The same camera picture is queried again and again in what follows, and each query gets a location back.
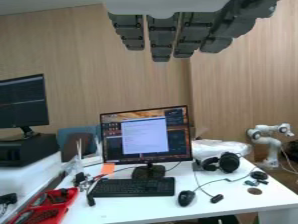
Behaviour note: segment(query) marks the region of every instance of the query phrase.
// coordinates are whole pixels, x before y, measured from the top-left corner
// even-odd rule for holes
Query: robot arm
[[[147,16],[152,58],[189,58],[195,50],[219,53],[269,18],[278,0],[105,0],[116,33],[129,50],[144,50]]]
[[[269,167],[278,167],[278,152],[282,147],[282,142],[270,137],[273,132],[280,132],[288,137],[294,136],[289,123],[282,123],[281,125],[274,126],[257,125],[254,129],[248,130],[248,135],[256,144],[269,145],[269,155],[264,161],[264,164]]]
[[[252,140],[257,140],[262,135],[272,135],[273,132],[280,132],[286,137],[293,137],[292,126],[289,123],[282,123],[281,125],[256,125],[254,129],[248,130],[248,135]]]

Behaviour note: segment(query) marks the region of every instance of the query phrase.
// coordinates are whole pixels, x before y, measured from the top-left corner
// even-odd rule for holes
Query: headset
[[[212,157],[204,161],[197,161],[201,168],[207,171],[223,170],[225,173],[233,173],[240,167],[240,157],[232,152],[225,152],[221,157]]]

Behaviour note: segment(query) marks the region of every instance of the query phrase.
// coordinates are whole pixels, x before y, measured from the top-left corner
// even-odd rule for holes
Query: ceiling
[[[103,0],[0,0],[0,15],[101,3]]]

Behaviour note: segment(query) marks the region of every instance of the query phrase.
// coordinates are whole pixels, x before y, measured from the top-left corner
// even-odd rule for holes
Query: monitor screen
[[[44,75],[0,81],[0,128],[48,124]]]
[[[187,106],[101,114],[101,129],[108,163],[192,160]]]

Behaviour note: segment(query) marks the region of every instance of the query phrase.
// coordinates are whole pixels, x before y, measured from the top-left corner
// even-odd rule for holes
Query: monitor stand
[[[133,170],[132,179],[151,179],[165,177],[165,166],[148,163]]]
[[[0,142],[16,142],[16,141],[31,139],[40,135],[40,133],[35,132],[30,126],[20,127],[20,129],[24,132],[23,135],[18,135],[14,137],[8,137],[6,139],[0,139]]]

